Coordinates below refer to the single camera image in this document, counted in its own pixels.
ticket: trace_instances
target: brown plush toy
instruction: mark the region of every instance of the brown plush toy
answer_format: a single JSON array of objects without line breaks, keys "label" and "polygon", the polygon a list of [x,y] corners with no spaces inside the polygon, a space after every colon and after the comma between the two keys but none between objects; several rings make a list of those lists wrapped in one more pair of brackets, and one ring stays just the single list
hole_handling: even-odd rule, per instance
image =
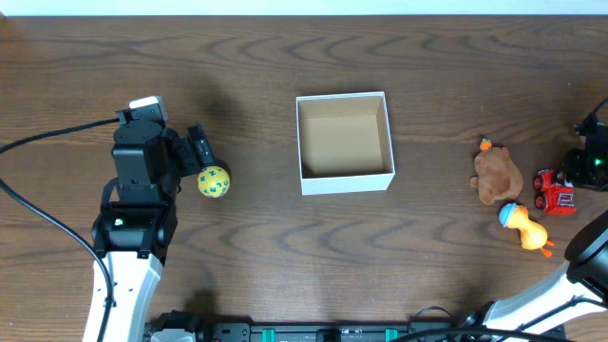
[{"label": "brown plush toy", "polygon": [[494,200],[514,199],[523,188],[520,170],[509,157],[506,147],[492,148],[492,142],[484,139],[480,145],[482,152],[475,157],[477,176],[471,178],[471,186],[476,187],[479,199],[490,205]]}]

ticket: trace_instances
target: red toy car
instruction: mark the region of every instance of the red toy car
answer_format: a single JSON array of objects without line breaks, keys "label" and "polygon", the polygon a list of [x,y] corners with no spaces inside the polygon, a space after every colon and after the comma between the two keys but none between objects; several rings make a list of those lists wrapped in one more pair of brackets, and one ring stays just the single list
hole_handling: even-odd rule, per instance
[{"label": "red toy car", "polygon": [[534,205],[551,215],[572,215],[577,212],[574,206],[574,187],[563,172],[541,170],[534,178],[534,189],[542,194],[536,197]]}]

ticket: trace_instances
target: wooden tabletop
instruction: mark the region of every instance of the wooden tabletop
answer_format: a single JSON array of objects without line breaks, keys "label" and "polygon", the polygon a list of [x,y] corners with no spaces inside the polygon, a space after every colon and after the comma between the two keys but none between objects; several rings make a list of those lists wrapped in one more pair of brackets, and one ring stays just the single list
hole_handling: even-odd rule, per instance
[{"label": "wooden tabletop", "polygon": [[[178,230],[148,318],[171,310],[255,321],[403,321],[455,314],[551,274],[608,195],[579,211],[530,209],[557,246],[525,251],[469,185],[479,140],[504,144],[533,206],[532,177],[580,145],[573,124],[608,95],[604,17],[6,18],[0,143],[113,118],[161,95],[181,134],[203,124],[233,172],[222,199],[182,180]],[[302,197],[295,97],[382,90],[396,176],[388,191]],[[90,240],[114,178],[116,125],[1,156],[2,178]],[[0,195],[0,340],[80,341],[93,261]],[[608,315],[567,325],[602,340]]]}]

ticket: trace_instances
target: black wheel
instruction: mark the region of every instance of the black wheel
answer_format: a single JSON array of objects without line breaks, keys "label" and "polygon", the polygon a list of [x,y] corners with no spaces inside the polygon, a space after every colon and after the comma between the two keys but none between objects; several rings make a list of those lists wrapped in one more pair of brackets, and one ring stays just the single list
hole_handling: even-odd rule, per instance
[{"label": "black wheel", "polygon": [[537,176],[534,178],[534,190],[540,191],[542,189],[542,177]]},{"label": "black wheel", "polygon": [[545,204],[546,204],[546,198],[544,197],[544,195],[538,195],[536,197],[536,200],[534,200],[534,206],[537,209],[544,210],[544,205]]}]

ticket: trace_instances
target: open box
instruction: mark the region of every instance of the open box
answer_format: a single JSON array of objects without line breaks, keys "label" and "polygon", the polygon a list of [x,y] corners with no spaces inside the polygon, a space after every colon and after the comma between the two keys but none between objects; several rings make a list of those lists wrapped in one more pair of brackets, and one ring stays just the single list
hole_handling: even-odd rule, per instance
[{"label": "open box", "polygon": [[386,190],[395,175],[384,92],[295,99],[302,195]]}]

